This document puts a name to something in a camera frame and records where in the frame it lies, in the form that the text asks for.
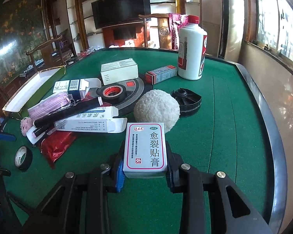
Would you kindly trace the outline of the red grey small carton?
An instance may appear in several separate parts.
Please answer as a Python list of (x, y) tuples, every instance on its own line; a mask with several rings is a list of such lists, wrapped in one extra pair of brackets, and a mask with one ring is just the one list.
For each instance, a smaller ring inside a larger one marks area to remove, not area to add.
[(146, 82), (155, 85), (177, 75), (177, 68), (172, 65), (163, 66), (155, 70), (146, 72)]

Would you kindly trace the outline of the round grey table centre panel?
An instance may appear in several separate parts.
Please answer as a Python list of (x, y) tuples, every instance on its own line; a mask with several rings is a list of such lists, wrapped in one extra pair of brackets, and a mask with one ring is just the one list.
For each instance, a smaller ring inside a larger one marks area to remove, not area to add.
[[(118, 113), (120, 116), (127, 115), (128, 113), (131, 113), (134, 109), (135, 103), (148, 91), (153, 90), (153, 85), (147, 83), (144, 79), (141, 77), (138, 77), (136, 79), (126, 80), (126, 81), (120, 81), (117, 83), (112, 83), (107, 86), (111, 85), (122, 85), (126, 87), (126, 99), (121, 102), (118, 105), (113, 105), (118, 109)], [(91, 97), (99, 97), (96, 93), (96, 90), (98, 88), (91, 88), (89, 90), (89, 94)]]

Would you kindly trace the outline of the white standing air conditioner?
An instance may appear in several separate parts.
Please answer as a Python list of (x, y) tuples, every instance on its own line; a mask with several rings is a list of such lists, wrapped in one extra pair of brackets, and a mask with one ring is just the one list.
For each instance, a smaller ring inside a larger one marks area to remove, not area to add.
[(218, 57), (237, 62), (245, 24), (244, 0), (221, 0), (221, 33)]

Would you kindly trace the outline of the white liquor bottle red cap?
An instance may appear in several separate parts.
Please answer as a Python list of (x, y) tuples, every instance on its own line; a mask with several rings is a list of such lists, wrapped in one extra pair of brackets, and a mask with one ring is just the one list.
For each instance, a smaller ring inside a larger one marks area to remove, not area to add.
[(188, 24), (179, 29), (178, 75), (187, 80), (202, 77), (207, 49), (207, 32), (199, 17), (188, 15)]

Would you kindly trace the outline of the white rectangular carton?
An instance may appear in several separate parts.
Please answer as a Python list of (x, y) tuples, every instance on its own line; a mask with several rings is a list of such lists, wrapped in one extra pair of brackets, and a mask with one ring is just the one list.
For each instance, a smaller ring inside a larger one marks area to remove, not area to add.
[(132, 59), (124, 59), (101, 65), (100, 74), (104, 85), (138, 78), (138, 65)]

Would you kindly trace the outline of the white plaster medicine box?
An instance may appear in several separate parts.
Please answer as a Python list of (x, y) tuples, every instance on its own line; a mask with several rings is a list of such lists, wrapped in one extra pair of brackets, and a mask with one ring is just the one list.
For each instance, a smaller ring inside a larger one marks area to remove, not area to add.
[(128, 123), (123, 172), (129, 179), (165, 176), (167, 151), (164, 123)]

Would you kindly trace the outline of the black tape roll white core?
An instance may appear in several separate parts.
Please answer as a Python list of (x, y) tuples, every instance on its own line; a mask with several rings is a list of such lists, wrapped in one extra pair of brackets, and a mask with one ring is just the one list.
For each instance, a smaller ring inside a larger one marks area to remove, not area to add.
[(32, 164), (32, 160), (32, 151), (27, 146), (21, 146), (15, 153), (14, 164), (19, 170), (25, 172)]

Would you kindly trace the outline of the red shiny pouch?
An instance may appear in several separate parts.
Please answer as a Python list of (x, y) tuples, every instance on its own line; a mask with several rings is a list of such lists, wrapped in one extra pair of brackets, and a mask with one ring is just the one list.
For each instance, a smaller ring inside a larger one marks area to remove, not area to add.
[(76, 140), (74, 132), (55, 131), (42, 140), (40, 150), (49, 166), (55, 169), (55, 162), (58, 160)]

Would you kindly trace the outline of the magenta cloth on chair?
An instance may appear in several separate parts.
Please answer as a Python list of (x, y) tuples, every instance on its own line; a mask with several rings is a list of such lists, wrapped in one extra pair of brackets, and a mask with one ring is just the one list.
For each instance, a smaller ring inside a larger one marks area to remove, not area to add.
[(179, 30), (188, 24), (187, 14), (169, 13), (169, 30), (173, 50), (179, 49)]

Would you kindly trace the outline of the black tape roll red core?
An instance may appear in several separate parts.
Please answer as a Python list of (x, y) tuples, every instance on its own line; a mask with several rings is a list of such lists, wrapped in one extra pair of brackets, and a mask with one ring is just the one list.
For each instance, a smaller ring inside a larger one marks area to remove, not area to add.
[(103, 86), (96, 90), (103, 102), (118, 105), (126, 99), (126, 87), (122, 85)]

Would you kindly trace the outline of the floral landscape painting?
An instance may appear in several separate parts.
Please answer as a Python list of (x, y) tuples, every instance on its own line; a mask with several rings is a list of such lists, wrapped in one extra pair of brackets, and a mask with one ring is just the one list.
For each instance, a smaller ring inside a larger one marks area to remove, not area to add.
[(26, 52), (48, 40), (43, 0), (9, 0), (0, 9), (0, 83), (31, 65)]

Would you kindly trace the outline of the long white medicine box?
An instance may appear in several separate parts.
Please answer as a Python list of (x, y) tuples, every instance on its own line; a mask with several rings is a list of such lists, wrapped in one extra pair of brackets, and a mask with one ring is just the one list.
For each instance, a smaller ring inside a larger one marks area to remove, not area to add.
[(32, 144), (35, 144), (44, 135), (51, 131), (85, 132), (85, 133), (112, 133), (117, 134), (125, 130), (127, 118), (118, 117), (118, 108), (115, 106), (98, 107), (84, 113), (56, 121), (52, 126), (42, 130), (35, 135), (35, 126), (32, 126), (26, 133), (26, 137)]

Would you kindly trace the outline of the pink fluffy pompom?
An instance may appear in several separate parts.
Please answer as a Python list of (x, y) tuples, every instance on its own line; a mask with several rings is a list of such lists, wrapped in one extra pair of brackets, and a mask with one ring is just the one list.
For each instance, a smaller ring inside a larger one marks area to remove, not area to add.
[(21, 120), (20, 128), (23, 136), (32, 128), (33, 120), (30, 117), (25, 117)]

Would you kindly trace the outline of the white fluffy ball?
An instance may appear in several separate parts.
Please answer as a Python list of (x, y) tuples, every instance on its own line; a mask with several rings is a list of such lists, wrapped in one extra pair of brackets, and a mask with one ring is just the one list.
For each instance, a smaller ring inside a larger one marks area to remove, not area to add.
[(167, 92), (154, 89), (136, 102), (133, 113), (136, 122), (163, 123), (164, 132), (167, 133), (180, 117), (180, 106)]

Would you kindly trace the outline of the black marker pen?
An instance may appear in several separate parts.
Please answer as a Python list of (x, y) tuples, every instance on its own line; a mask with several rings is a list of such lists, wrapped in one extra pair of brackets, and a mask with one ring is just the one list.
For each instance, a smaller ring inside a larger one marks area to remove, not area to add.
[(50, 125), (56, 121), (63, 120), (65, 118), (77, 115), (79, 113), (83, 113), (87, 110), (91, 110), (97, 107), (100, 107), (103, 105), (103, 100), (101, 97), (93, 98), (91, 100), (82, 101), (78, 104), (75, 104), (73, 106), (64, 108), (62, 110), (59, 110), (55, 113), (46, 115), (42, 118), (39, 118), (33, 122), (34, 126), (36, 128), (40, 128), (46, 125)]

